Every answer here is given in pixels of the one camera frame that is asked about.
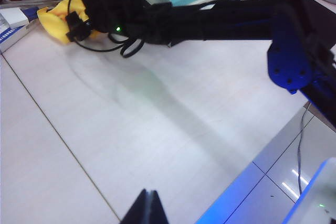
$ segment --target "robotic arm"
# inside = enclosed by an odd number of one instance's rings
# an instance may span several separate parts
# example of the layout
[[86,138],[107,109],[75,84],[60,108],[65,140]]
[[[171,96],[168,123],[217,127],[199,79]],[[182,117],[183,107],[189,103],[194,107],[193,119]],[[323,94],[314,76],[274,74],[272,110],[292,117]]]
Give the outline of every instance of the robotic arm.
[[71,41],[87,38],[93,29],[128,37],[128,47],[140,39],[138,49],[144,42],[173,46],[184,40],[271,39],[271,80],[291,94],[300,90],[336,127],[336,62],[330,51],[336,14],[313,0],[218,0],[181,7],[146,6],[144,0],[82,1],[89,20],[81,21],[75,12],[67,16]]

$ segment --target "black cable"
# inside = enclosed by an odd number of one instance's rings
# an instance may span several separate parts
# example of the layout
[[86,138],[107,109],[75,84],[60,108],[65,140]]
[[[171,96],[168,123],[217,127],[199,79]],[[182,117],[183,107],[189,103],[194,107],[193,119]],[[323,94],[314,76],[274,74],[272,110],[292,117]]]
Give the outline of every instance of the black cable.
[[129,53],[125,54],[125,51],[130,47],[132,46],[135,42],[136,42],[137,39],[131,39],[129,42],[126,42],[123,47],[121,48],[120,50],[120,54],[122,57],[124,58],[129,58],[133,55],[135,55],[137,52],[140,51],[140,49],[143,47],[143,44],[145,43],[144,39],[142,39],[140,41],[140,43],[137,45],[137,47],[135,47],[132,51],[130,51]]
[[302,142],[302,139],[303,139],[303,131],[305,130],[304,125],[303,125],[303,121],[305,119],[304,116],[306,115],[310,106],[311,106],[311,103],[309,102],[307,107],[306,107],[305,112],[302,115],[301,122],[300,122],[301,131],[300,131],[300,141],[299,141],[299,146],[298,146],[298,174],[299,174],[298,175],[298,184],[299,184],[300,195],[302,194],[302,186],[301,186],[301,142]]
[[[68,2],[68,15],[70,14],[70,5],[71,5],[71,0],[69,0]],[[110,48],[110,49],[94,49],[94,48],[90,48],[90,47],[87,47],[87,46],[84,46],[82,45],[81,43],[79,43],[79,41],[77,41],[75,38],[74,38],[74,41],[75,43],[84,48],[84,49],[87,49],[87,50],[90,50],[90,51],[94,51],[94,52],[112,52],[112,51],[115,51],[119,48],[121,48],[121,51],[120,51],[120,55],[123,57],[123,58],[129,58],[133,55],[135,55],[137,52],[140,51],[140,49],[143,47],[144,45],[144,39],[142,39],[140,41],[140,43],[137,45],[137,47],[135,47],[132,51],[130,51],[129,53],[125,54],[125,51],[131,47],[137,39],[134,39],[134,38],[128,38],[128,39],[125,39],[125,40],[117,40],[113,37],[112,33],[108,33],[108,38],[110,39],[110,41],[116,43],[116,44],[120,44],[116,47],[113,47],[113,48]]]
[[112,33],[109,33],[107,35],[107,37],[110,39],[110,41],[112,41],[113,43],[116,43],[116,44],[124,44],[126,42],[128,42],[130,39],[124,39],[124,40],[117,40],[116,38],[113,37],[113,34]]

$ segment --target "grey cable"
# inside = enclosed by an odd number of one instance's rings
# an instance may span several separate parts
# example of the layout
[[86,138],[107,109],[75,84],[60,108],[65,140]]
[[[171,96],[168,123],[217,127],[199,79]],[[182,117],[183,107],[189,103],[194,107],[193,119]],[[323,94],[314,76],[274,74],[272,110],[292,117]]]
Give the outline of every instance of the grey cable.
[[301,118],[301,122],[300,122],[300,141],[299,141],[299,146],[298,146],[298,184],[299,184],[299,191],[300,191],[300,195],[302,194],[302,186],[301,186],[301,143],[302,143],[302,139],[303,139],[303,131],[304,131],[304,125],[303,125],[303,121],[305,120],[305,115],[307,113],[307,111],[309,110],[311,106],[311,102],[309,102],[309,105],[306,107],[305,112],[302,115]]

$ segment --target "white tabletop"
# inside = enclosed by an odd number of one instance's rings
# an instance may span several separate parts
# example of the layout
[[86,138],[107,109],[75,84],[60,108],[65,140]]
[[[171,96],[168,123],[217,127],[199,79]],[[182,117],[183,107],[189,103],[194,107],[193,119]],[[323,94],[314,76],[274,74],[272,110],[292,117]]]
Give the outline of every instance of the white tabletop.
[[269,46],[186,41],[123,59],[39,26],[4,56],[119,218],[147,188],[174,224],[194,223],[306,102],[270,81]]

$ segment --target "yellow cloth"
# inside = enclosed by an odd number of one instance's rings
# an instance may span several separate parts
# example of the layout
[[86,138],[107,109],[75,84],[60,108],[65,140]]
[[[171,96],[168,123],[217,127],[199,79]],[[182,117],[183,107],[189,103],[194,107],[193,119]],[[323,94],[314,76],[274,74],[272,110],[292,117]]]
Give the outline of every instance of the yellow cloth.
[[[48,7],[37,11],[38,19],[40,20],[44,29],[54,38],[58,39],[64,44],[69,43],[66,35],[69,32],[68,24],[65,17],[68,15],[69,0],[61,1],[54,9],[47,12]],[[77,12],[81,20],[86,21],[89,17],[85,14],[85,6],[82,0],[71,0],[70,12]]]

